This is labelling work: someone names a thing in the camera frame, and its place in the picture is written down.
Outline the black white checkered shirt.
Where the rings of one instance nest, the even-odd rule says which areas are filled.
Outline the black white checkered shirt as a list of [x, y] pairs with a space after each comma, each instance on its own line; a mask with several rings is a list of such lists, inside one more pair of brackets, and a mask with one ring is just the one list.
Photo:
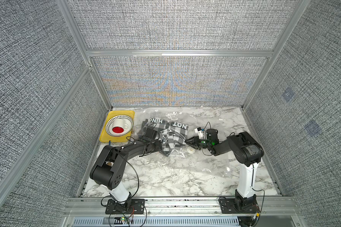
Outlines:
[[162, 144], [161, 154], [166, 157], [184, 156], [182, 150], [186, 145], [185, 141], [188, 139], [189, 126], [187, 124], [151, 117], [142, 122], [141, 133], [144, 134], [148, 127], [157, 131], [157, 136]]

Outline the clear plastic vacuum bag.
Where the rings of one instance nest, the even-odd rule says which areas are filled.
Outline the clear plastic vacuum bag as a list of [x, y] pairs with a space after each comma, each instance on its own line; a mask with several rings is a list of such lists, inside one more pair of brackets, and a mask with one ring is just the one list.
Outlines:
[[134, 137], [141, 137], [147, 129], [159, 136], [163, 148], [159, 156], [153, 156], [159, 166], [219, 177], [238, 174], [239, 165], [231, 151], [215, 154], [216, 145], [245, 129], [238, 108], [148, 107], [134, 112]]

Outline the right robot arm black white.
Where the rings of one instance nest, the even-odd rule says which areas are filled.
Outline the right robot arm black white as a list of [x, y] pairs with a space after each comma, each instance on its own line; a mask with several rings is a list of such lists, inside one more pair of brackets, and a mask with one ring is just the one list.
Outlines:
[[246, 208], [257, 205], [254, 185], [264, 150], [248, 132], [244, 131], [239, 134], [232, 132], [226, 140], [219, 141], [218, 130], [207, 129], [205, 139], [194, 136], [185, 143], [196, 150], [206, 148], [213, 156], [233, 152], [240, 167], [239, 184], [235, 191], [235, 208], [238, 211], [244, 211]]

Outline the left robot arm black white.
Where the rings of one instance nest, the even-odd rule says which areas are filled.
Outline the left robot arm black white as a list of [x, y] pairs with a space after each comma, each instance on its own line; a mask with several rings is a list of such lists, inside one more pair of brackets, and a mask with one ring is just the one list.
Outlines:
[[90, 171], [90, 179], [110, 190], [110, 197], [120, 204], [129, 204], [132, 194], [125, 188], [122, 178], [128, 161], [162, 151], [159, 140], [135, 140], [124, 146], [106, 145]]

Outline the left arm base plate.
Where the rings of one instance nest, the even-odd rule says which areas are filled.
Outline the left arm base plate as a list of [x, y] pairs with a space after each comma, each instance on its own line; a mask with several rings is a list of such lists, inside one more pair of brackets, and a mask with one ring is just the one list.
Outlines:
[[144, 214], [145, 199], [132, 199], [130, 202], [118, 203], [108, 200], [105, 214]]

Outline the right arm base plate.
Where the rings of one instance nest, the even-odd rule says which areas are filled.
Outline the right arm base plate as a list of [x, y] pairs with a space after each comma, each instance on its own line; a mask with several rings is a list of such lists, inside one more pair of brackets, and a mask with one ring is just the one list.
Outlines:
[[254, 197], [251, 198], [219, 197], [218, 203], [223, 214], [255, 214], [259, 212], [259, 206]]

